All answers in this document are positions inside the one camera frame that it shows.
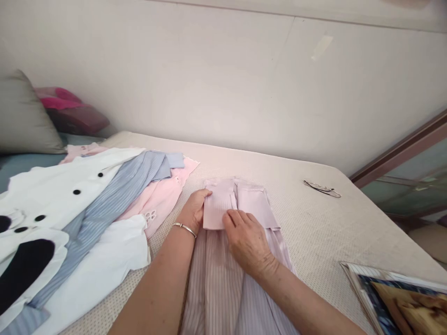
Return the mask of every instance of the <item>white wall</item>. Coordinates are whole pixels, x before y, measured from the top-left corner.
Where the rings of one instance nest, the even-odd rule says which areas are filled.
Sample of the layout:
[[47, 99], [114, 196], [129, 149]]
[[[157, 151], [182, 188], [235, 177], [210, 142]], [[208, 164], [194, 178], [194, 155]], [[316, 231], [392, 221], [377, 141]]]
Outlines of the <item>white wall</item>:
[[72, 90], [119, 130], [347, 175], [447, 107], [440, 33], [143, 0], [3, 0], [0, 38], [3, 70]]

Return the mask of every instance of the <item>mattress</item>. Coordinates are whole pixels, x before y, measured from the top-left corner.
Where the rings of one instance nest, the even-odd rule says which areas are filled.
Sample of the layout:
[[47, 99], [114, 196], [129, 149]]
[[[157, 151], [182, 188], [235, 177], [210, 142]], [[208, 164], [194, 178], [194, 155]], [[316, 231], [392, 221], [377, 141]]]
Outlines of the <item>mattress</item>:
[[[183, 152], [201, 162], [174, 210], [149, 240], [152, 257], [189, 195], [202, 188], [205, 179], [236, 176], [267, 188], [298, 277], [368, 334], [374, 330], [340, 261], [447, 283], [447, 272], [334, 167], [130, 132], [120, 132], [102, 145]], [[303, 180], [334, 188], [342, 197], [318, 192]], [[106, 334], [145, 271], [130, 272], [117, 289], [63, 334]]]

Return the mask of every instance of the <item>mattress fabric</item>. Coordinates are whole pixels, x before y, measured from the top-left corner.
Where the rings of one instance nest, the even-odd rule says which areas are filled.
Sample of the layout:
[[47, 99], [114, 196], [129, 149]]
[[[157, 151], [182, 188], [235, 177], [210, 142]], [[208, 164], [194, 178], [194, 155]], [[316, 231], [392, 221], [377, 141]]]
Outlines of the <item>mattress fabric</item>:
[[[298, 277], [368, 334], [374, 330], [340, 261], [447, 282], [445, 269], [334, 167], [130, 132], [120, 132], [102, 145], [183, 152], [201, 162], [174, 210], [149, 240], [152, 257], [189, 195], [202, 188], [205, 179], [236, 176], [267, 189]], [[342, 197], [318, 192], [303, 180], [334, 188]], [[106, 334], [145, 271], [131, 271], [115, 291], [63, 334]]]

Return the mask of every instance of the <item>glasses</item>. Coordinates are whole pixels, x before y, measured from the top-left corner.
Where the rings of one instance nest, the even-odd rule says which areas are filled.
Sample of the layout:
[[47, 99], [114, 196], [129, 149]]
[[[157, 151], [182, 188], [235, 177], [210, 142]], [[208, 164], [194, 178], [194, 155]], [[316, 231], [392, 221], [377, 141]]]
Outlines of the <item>glasses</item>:
[[326, 186], [321, 186], [319, 184], [311, 183], [311, 182], [308, 182], [308, 181], [303, 181], [303, 182], [304, 182], [305, 185], [307, 185], [307, 186], [309, 186], [309, 187], [311, 187], [311, 188], [313, 188], [313, 189], [315, 189], [315, 190], [317, 190], [317, 191], [319, 191], [319, 192], [321, 192], [323, 194], [330, 195], [330, 196], [332, 196], [334, 198], [341, 198], [341, 194], [335, 192], [333, 188], [327, 188]]

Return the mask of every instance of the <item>bracelet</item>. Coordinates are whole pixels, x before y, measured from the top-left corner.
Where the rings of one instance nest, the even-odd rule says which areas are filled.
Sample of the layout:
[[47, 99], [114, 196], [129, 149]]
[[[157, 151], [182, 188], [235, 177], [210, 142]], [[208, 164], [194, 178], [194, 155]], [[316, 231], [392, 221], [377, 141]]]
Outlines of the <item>bracelet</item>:
[[181, 228], [185, 228], [185, 229], [188, 230], [191, 234], [194, 235], [194, 238], [197, 238], [197, 235], [192, 231], [192, 229], [189, 228], [189, 227], [187, 227], [187, 226], [185, 226], [184, 224], [176, 222], [176, 223], [173, 224], [173, 226], [179, 226], [179, 227], [181, 227]]

